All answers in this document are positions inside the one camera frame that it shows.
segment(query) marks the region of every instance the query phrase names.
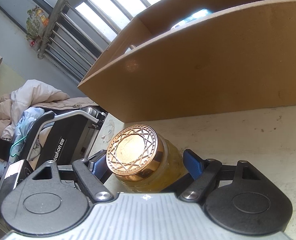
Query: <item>metal railing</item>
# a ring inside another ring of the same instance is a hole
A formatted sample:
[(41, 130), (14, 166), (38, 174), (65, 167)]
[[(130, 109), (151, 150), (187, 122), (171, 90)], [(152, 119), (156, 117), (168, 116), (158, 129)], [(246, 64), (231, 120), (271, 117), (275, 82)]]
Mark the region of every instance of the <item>metal railing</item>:
[[(118, 0), (110, 1), (128, 20), (133, 18)], [(151, 5), (148, 0), (140, 1), (146, 8)], [(84, 2), (114, 33), (120, 33), (121, 28), (98, 5), (92, 0), (84, 0)], [(80, 82), (103, 52), (103, 48), (67, 15), (69, 10), (86, 23), (91, 31), (96, 33), (107, 45), (110, 44), (111, 41), (105, 34), (83, 14), (70, 6), (67, 0), (58, 0), (45, 29), (38, 57), (42, 58), (45, 55), (72, 79)]]

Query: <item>green cord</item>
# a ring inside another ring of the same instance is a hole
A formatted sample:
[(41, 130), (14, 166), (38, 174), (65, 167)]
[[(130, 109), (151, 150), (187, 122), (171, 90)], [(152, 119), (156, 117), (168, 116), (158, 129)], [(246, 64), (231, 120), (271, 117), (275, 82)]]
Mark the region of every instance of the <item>green cord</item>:
[(11, 150), (12, 150), (12, 148), (13, 148), (15, 145), (17, 145), (19, 142), (21, 142), (23, 139), (25, 139), (27, 136), (28, 136), (28, 135), (22, 137), (19, 141), (17, 141), (16, 143), (12, 144), (12, 146), (10, 147), (10, 156), (11, 156), (11, 157), (14, 157), (14, 156), (11, 155)]

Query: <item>gold round object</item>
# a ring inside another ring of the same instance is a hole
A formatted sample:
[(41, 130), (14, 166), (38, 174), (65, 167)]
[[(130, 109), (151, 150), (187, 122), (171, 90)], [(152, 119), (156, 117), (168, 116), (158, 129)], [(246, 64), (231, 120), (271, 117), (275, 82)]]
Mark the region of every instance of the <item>gold round object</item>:
[(147, 125), (136, 124), (123, 129), (108, 146), (106, 161), (109, 169), (130, 181), (150, 176), (163, 155), (162, 143), (158, 141), (156, 132)]

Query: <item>clothes pile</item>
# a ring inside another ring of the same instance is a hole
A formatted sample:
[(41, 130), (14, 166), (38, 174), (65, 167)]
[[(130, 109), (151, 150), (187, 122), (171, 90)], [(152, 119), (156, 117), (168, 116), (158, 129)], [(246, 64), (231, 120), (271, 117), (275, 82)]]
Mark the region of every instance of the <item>clothes pile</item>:
[[(97, 106), (89, 98), (70, 98), (66, 93), (38, 80), (28, 80), (21, 88), (0, 97), (0, 138), (13, 142), (9, 161), (0, 160), (0, 177), (8, 165), (19, 160), (25, 138), (35, 120), (45, 111), (77, 110)], [(43, 127), (34, 145), (30, 164), (35, 166), (53, 123)]]

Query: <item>beige puffer jacket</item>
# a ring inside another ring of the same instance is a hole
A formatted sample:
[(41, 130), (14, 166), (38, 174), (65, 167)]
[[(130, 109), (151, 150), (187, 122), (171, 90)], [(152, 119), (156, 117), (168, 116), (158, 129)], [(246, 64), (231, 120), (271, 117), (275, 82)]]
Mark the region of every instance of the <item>beige puffer jacket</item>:
[[(53, 86), (38, 80), (28, 80), (18, 90), (0, 97), (0, 138), (12, 139), (22, 113), (31, 106), (67, 110), (97, 104), (89, 98), (69, 98), (66, 93)], [(40, 136), (46, 138), (49, 131), (45, 129)]]

